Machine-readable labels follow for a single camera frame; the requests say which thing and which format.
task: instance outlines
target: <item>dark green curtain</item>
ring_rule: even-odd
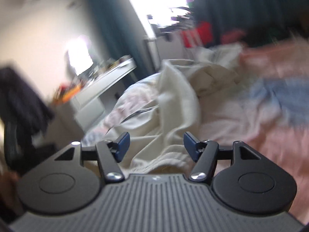
[[[194,0],[195,18],[212,25],[214,44],[234,28],[287,25],[309,7],[309,0]]]
[[[88,0],[88,2],[111,56],[117,60],[124,55],[131,55],[137,65],[134,70],[136,77],[143,79],[151,75],[143,63],[120,2],[118,0]]]

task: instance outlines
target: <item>metal screw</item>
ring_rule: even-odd
[[[106,175],[106,178],[111,180],[111,181],[118,181],[120,179],[122,179],[122,174],[121,173],[116,173],[116,172],[111,172],[111,173],[108,173]]]
[[[206,174],[202,173],[202,172],[198,172],[198,173],[191,174],[190,177],[194,180],[201,181],[201,180],[204,180],[206,178]]]

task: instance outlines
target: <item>triangular cutout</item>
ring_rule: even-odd
[[[75,150],[75,148],[70,148],[70,149],[66,150],[63,154],[61,154],[55,160],[72,160],[73,156],[74,156],[74,150]]]
[[[255,155],[246,147],[240,147],[240,157],[242,160],[259,160],[260,157]]]

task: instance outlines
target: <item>hand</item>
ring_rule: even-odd
[[[14,211],[16,207],[16,183],[19,176],[16,172],[5,172],[0,176],[0,198],[7,208]]]

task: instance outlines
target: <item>black jacket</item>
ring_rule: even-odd
[[[0,98],[6,102],[19,125],[30,135],[46,132],[54,113],[10,67],[0,69]]]

